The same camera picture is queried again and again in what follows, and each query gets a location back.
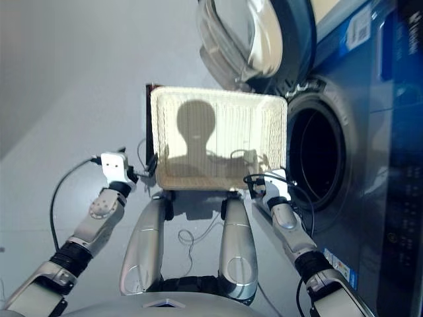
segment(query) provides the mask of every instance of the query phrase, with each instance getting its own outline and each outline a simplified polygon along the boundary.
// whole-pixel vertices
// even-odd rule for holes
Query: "washing machine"
[[[200,1],[204,63],[223,88],[287,99],[286,169],[318,247],[375,315],[421,316],[421,1],[366,1],[319,41],[308,1],[231,4]]]

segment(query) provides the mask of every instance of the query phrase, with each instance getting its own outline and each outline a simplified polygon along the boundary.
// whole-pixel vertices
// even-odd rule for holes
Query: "metal arm segment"
[[[269,206],[273,229],[297,269],[311,297],[313,317],[368,317],[371,310],[335,270],[303,230],[301,219],[288,202]]]
[[[254,238],[243,200],[235,195],[222,205],[225,224],[220,248],[219,287],[223,294],[245,304],[254,299],[258,266]]]
[[[137,181],[124,153],[105,153],[101,161],[107,166],[103,172],[109,188],[100,192],[66,243],[12,294],[4,310],[26,317],[55,317],[65,310],[63,296],[70,293],[78,276],[108,242]]]
[[[120,274],[123,295],[146,292],[161,280],[165,200],[165,197],[154,197],[139,216]]]

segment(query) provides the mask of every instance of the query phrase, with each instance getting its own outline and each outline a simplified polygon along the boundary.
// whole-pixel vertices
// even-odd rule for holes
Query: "washing machine door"
[[[200,55],[227,90],[285,96],[315,58],[310,0],[200,0]]]

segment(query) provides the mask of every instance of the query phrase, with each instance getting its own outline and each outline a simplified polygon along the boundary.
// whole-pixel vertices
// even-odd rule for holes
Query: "white cable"
[[[216,226],[223,226],[223,223],[215,223],[216,219],[220,216],[220,213],[217,213],[217,215],[213,218],[213,221],[210,223],[209,227],[206,229],[206,231],[203,232],[203,234],[201,234],[200,236],[198,236],[197,238],[194,238],[194,235],[191,233],[191,231],[187,230],[187,229],[181,229],[178,231],[178,240],[181,244],[185,245],[185,246],[190,246],[188,249],[188,259],[190,260],[190,268],[188,269],[188,271],[182,276],[185,277],[187,276],[191,270],[192,270],[192,265],[193,265],[193,259],[192,259],[192,249],[194,247],[195,244],[201,242],[209,233],[210,231],[212,231],[212,229]],[[184,238],[182,236],[182,233],[185,232],[190,238]]]

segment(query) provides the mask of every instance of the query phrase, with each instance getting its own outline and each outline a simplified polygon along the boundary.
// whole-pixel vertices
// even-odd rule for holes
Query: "white woven basket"
[[[246,188],[247,174],[285,166],[283,98],[200,88],[151,93],[157,183],[166,190]]]

